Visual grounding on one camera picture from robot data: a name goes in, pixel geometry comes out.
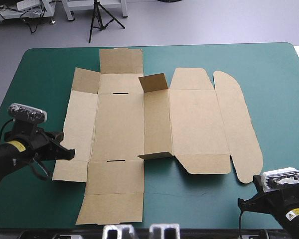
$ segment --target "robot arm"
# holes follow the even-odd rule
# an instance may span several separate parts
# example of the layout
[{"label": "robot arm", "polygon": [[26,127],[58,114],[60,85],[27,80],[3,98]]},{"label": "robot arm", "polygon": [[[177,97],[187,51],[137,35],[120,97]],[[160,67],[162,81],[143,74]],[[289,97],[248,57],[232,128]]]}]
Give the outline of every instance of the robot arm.
[{"label": "robot arm", "polygon": [[[0,181],[25,166],[41,180],[47,180],[50,172],[42,161],[67,159],[74,157],[74,149],[60,145],[62,132],[45,132],[37,125],[47,119],[45,111],[21,104],[12,104],[8,113],[13,117],[12,131],[4,136],[5,143],[0,144]],[[43,174],[39,174],[32,163],[37,163]]]}]

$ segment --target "metal bracket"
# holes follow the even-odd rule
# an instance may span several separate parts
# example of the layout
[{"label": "metal bracket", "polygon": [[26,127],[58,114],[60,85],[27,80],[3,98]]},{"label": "metal bracket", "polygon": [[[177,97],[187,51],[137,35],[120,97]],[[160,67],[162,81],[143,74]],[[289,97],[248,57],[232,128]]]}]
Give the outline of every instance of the metal bracket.
[{"label": "metal bracket", "polygon": [[150,239],[180,239],[179,224],[152,224],[149,228]]},{"label": "metal bracket", "polygon": [[106,225],[103,228],[102,239],[138,239],[138,236],[132,225]]}]

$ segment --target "cardboard flap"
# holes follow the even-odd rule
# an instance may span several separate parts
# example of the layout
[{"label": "cardboard flap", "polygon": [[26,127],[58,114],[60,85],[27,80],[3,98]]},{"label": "cardboard flap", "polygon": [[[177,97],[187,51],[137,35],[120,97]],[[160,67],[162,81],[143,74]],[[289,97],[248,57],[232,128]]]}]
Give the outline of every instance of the cardboard flap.
[{"label": "cardboard flap", "polygon": [[144,154],[172,154],[168,90],[144,93],[144,118]]},{"label": "cardboard flap", "polygon": [[61,144],[74,148],[75,157],[70,161],[56,161],[53,180],[86,182],[97,105],[97,94],[71,91]]},{"label": "cardboard flap", "polygon": [[173,90],[213,90],[207,72],[202,68],[176,68],[170,84]]},{"label": "cardboard flap", "polygon": [[238,82],[230,75],[222,71],[215,71],[213,74],[215,89],[220,90],[238,90],[241,91]]},{"label": "cardboard flap", "polygon": [[77,224],[141,222],[143,193],[143,160],[91,162]]},{"label": "cardboard flap", "polygon": [[143,74],[101,74],[99,95],[142,94],[139,77]]},{"label": "cardboard flap", "polygon": [[143,95],[100,95],[91,161],[144,154]]},{"label": "cardboard flap", "polygon": [[167,90],[167,80],[164,73],[139,77],[144,92]]},{"label": "cardboard flap", "polygon": [[143,197],[143,193],[85,195],[76,224],[141,222]]},{"label": "cardboard flap", "polygon": [[91,162],[85,194],[144,192],[144,161]]},{"label": "cardboard flap", "polygon": [[175,155],[190,174],[230,173],[230,155]]},{"label": "cardboard flap", "polygon": [[169,158],[169,157],[173,157],[173,155],[170,152],[159,152],[159,153],[139,155],[138,157],[144,160],[150,160],[150,159],[159,159],[159,158]]},{"label": "cardboard flap", "polygon": [[263,156],[243,93],[237,81],[224,72],[214,72],[214,81],[229,151],[238,179],[243,183],[250,183],[253,181],[253,175],[262,170]]},{"label": "cardboard flap", "polygon": [[54,166],[52,180],[87,182],[88,162],[72,159],[57,160]]},{"label": "cardboard flap", "polygon": [[143,53],[141,49],[101,49],[100,65],[102,74],[143,73]]},{"label": "cardboard flap", "polygon": [[72,89],[75,91],[97,94],[100,77],[100,72],[75,68]]}]

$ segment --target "gray floor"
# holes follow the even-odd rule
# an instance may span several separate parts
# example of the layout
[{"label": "gray floor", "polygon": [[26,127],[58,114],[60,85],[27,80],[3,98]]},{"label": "gray floor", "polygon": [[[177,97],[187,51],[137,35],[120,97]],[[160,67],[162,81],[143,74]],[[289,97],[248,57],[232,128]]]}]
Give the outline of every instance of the gray floor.
[{"label": "gray floor", "polygon": [[68,22],[59,3],[57,24],[31,35],[20,21],[0,24],[0,105],[23,53],[29,48],[290,42],[299,45],[299,0],[183,0],[128,3],[123,30],[111,23],[87,43],[91,11]]}]

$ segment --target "cardboard panel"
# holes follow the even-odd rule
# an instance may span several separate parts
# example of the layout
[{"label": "cardboard panel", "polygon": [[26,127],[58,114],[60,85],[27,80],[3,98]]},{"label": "cardboard panel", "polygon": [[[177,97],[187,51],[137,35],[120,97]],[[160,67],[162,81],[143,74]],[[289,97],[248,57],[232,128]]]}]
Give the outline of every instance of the cardboard panel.
[{"label": "cardboard panel", "polygon": [[[87,162],[90,160],[97,105],[98,95],[71,91],[63,127],[65,137],[61,144],[66,148],[74,148],[75,157],[71,161],[56,161],[54,180],[64,178],[67,181],[76,182],[79,178],[79,182],[86,182]],[[74,163],[72,162],[74,160],[86,163]]]},{"label": "cardboard panel", "polygon": [[77,225],[141,222],[143,192],[85,195]]},{"label": "cardboard panel", "polygon": [[263,156],[241,88],[230,75],[214,72],[215,88],[226,138],[238,179],[250,183],[263,167]]},{"label": "cardboard panel", "polygon": [[143,73],[143,53],[141,49],[101,49],[100,64],[102,74]]},{"label": "cardboard panel", "polygon": [[190,174],[230,173],[230,155],[175,155]]},{"label": "cardboard panel", "polygon": [[172,154],[168,90],[144,94],[145,146],[144,154]]},{"label": "cardboard panel", "polygon": [[97,94],[100,76],[100,72],[75,68],[72,89]]},{"label": "cardboard panel", "polygon": [[85,194],[144,192],[144,161],[91,162]]},{"label": "cardboard panel", "polygon": [[[230,154],[215,91],[170,90],[169,96],[174,155],[214,155],[213,159],[227,163],[215,172],[227,172],[230,162],[223,155]],[[201,158],[208,160],[188,158],[183,166],[188,172],[211,173],[210,157]]]},{"label": "cardboard panel", "polygon": [[176,68],[170,89],[214,90],[207,72],[202,68]]},{"label": "cardboard panel", "polygon": [[139,77],[143,74],[101,74],[100,95],[113,93],[143,94]]},{"label": "cardboard panel", "polygon": [[88,162],[78,160],[57,160],[55,163],[52,180],[71,182],[87,181]]},{"label": "cardboard panel", "polygon": [[143,95],[100,95],[91,161],[135,160],[143,153]]},{"label": "cardboard panel", "polygon": [[140,77],[140,83],[144,92],[167,90],[167,81],[164,73]]}]

